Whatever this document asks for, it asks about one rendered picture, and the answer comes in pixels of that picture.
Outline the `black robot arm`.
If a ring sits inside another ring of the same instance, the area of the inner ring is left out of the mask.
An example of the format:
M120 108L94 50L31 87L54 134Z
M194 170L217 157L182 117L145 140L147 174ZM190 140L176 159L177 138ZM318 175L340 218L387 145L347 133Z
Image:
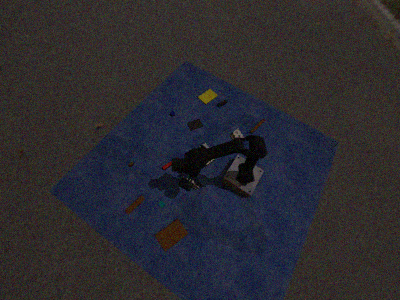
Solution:
M244 141L249 141L249 148L244 148ZM172 171L188 175L188 170L196 173L201 167L212 160L233 153L241 153L247 156L245 163L239 164L239 174L236 180L244 186L254 182L253 169L260 158L264 158L268 152L264 137L248 135L244 138L234 138L232 141L219 144L210 148L193 148L184 154L184 158L172 159Z

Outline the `yellow flat rectangular plate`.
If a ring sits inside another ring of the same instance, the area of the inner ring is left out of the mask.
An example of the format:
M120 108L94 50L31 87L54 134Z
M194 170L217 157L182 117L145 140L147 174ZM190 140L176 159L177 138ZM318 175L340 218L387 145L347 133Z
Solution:
M218 95L212 91L211 89L207 90L206 92L204 92L203 94L201 94L200 96L198 96L198 98L205 104L207 104L208 102L210 102L211 100L213 100L215 97L217 97Z

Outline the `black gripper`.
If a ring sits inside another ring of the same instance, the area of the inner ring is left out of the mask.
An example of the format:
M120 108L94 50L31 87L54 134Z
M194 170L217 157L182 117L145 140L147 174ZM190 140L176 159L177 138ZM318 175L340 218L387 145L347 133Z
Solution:
M197 178L197 176L200 173L202 168L203 167L201 167L200 170L196 173L193 173L188 170L189 178L187 180L185 178L182 178L181 181L179 182L179 187L185 189L186 191L190 191L193 186L192 181L193 181L194 177ZM190 181L190 179L191 179L191 181Z

